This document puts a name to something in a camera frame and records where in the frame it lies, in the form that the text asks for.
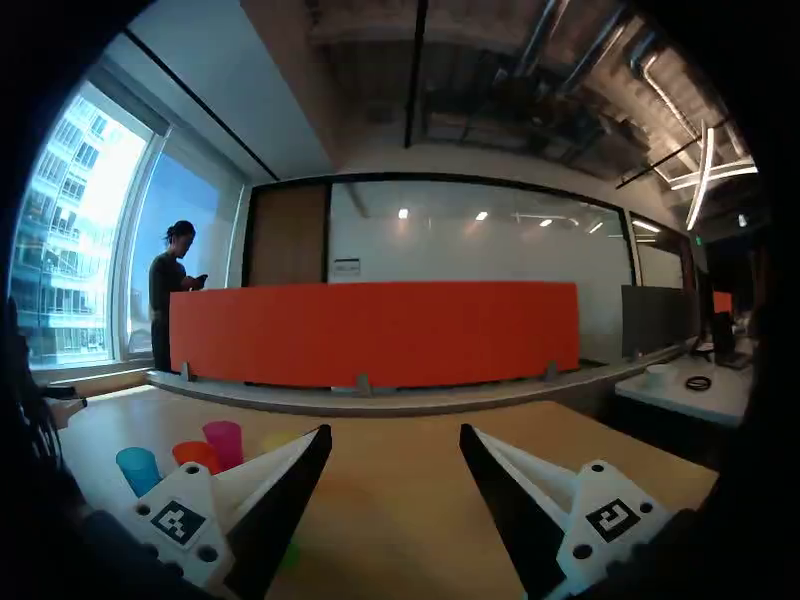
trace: orange panel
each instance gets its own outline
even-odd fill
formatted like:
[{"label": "orange panel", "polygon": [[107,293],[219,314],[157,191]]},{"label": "orange panel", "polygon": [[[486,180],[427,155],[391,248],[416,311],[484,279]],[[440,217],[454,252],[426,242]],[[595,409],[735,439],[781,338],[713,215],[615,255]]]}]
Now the orange panel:
[{"label": "orange panel", "polygon": [[275,385],[455,385],[578,367],[575,284],[356,283],[176,293],[172,368]]},{"label": "orange panel", "polygon": [[733,296],[728,292],[714,292],[714,312],[726,312],[733,315]]}]

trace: orange cup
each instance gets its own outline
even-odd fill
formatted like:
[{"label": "orange cup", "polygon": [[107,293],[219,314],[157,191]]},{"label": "orange cup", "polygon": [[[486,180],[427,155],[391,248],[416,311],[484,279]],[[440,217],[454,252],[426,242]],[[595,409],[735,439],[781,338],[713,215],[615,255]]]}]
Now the orange cup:
[{"label": "orange cup", "polygon": [[172,447],[172,456],[179,465],[187,462],[196,462],[208,469],[209,473],[216,475],[220,472],[217,451],[207,442],[181,442]]}]

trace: glass wall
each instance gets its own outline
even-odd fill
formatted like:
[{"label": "glass wall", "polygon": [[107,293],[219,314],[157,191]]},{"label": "glass wall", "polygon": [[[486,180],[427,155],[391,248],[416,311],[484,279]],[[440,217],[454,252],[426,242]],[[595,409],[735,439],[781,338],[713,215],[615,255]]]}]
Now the glass wall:
[{"label": "glass wall", "polygon": [[25,192],[11,265],[11,294],[32,366],[112,358],[110,259],[151,138],[86,83],[47,140]]},{"label": "glass wall", "polygon": [[580,357],[622,360],[621,213],[547,193],[432,181],[334,184],[330,283],[563,281],[578,288]]},{"label": "glass wall", "polygon": [[635,213],[631,213],[631,223],[642,285],[694,290],[689,238]]},{"label": "glass wall", "polygon": [[150,263],[165,251],[167,228],[188,220],[197,235],[183,259],[189,275],[207,274],[206,288],[225,287],[231,232],[242,181],[198,152],[180,134],[170,135],[142,205],[130,270],[128,352],[149,352]]},{"label": "glass wall", "polygon": [[32,368],[149,355],[148,270],[179,219],[197,229],[187,272],[225,286],[244,176],[187,131],[155,133],[123,96],[84,83],[33,167],[10,283]]}]

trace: person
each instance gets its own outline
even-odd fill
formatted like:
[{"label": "person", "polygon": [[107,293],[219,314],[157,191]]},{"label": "person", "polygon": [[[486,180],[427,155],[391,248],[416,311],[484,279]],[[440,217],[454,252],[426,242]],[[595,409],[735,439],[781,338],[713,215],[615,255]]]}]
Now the person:
[{"label": "person", "polygon": [[169,351],[169,296],[172,292],[202,290],[208,275],[189,277],[178,262],[186,256],[194,242],[194,225],[189,221],[178,221],[167,229],[164,237],[167,251],[159,254],[150,265],[150,335],[153,344],[153,360],[159,371],[171,371]]}]

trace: desk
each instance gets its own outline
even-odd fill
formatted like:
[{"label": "desk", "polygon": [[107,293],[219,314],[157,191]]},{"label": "desk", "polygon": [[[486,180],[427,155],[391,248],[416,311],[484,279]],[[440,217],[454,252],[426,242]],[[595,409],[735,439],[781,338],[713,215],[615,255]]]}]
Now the desk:
[{"label": "desk", "polygon": [[170,469],[173,444],[202,425],[242,425],[245,458],[265,436],[333,428],[333,451],[295,532],[297,564],[267,600],[335,595],[400,600],[521,598],[522,585],[461,452],[459,426],[569,469],[596,458],[617,466],[670,510],[696,508],[716,473],[553,402],[431,417],[361,419],[272,414],[138,388],[91,400],[63,430],[64,454],[95,506],[132,500],[114,463],[130,445]]},{"label": "desk", "polygon": [[[669,385],[651,387],[647,374],[642,373],[617,383],[617,395],[726,427],[737,427],[742,422],[750,396],[752,366],[735,371],[709,363],[702,357],[688,355],[669,364],[678,369]],[[686,389],[684,383],[693,375],[710,378],[711,387],[705,392]]]}]

